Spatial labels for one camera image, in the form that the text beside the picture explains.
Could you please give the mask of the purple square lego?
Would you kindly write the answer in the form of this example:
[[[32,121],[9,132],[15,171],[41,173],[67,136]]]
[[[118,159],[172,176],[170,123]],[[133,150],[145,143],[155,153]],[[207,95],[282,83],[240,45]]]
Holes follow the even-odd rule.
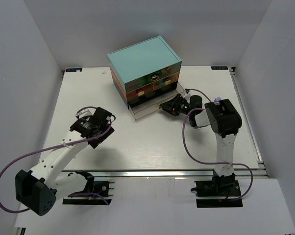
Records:
[[[215,103],[219,103],[221,101],[221,98],[220,97],[216,97],[215,99],[214,99],[214,102]]]

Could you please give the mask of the transparent wide bottom drawer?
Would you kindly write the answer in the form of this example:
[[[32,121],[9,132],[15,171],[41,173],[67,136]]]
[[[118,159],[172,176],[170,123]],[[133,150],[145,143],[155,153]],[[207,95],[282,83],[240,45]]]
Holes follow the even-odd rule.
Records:
[[[173,99],[177,94],[184,94],[184,88],[180,85],[180,83],[177,84],[175,90],[172,90],[166,94],[155,97],[135,107],[129,105],[129,112],[135,120],[138,120],[144,116],[158,111],[160,104]]]

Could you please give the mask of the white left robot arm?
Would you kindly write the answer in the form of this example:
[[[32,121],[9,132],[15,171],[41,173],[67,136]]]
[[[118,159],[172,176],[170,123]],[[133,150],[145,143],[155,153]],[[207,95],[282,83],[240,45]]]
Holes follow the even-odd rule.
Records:
[[[87,146],[98,147],[113,132],[116,117],[97,107],[77,112],[77,120],[58,147],[29,171],[20,170],[15,177],[16,199],[38,216],[48,213],[55,202],[68,196],[97,196],[94,177],[84,170],[76,170],[59,178],[62,170]]]

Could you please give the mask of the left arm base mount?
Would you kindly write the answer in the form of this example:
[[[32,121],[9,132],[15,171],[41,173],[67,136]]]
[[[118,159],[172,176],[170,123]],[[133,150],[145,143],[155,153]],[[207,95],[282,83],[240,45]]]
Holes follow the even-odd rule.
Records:
[[[78,170],[75,173],[86,180],[85,186],[82,191],[75,191],[68,197],[64,197],[63,205],[110,205],[114,195],[115,182],[95,180],[91,173],[83,170]]]

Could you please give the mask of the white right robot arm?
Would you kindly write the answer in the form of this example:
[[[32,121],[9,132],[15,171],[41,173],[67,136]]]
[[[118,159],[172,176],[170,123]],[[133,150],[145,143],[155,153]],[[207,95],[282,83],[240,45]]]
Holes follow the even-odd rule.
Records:
[[[242,126],[242,118],[229,99],[203,104],[199,95],[176,95],[171,100],[161,103],[160,108],[172,116],[184,114],[185,125],[199,129],[209,126],[215,133],[217,143],[216,161],[213,163],[214,174],[219,177],[234,175],[234,142]]]

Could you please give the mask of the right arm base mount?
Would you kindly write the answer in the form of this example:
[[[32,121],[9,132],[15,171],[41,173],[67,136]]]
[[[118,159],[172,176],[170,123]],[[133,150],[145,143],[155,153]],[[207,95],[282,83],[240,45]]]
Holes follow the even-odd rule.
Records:
[[[242,199],[239,182],[232,186],[217,190],[212,181],[195,181],[195,187],[190,189],[196,194],[197,208],[242,208]]]

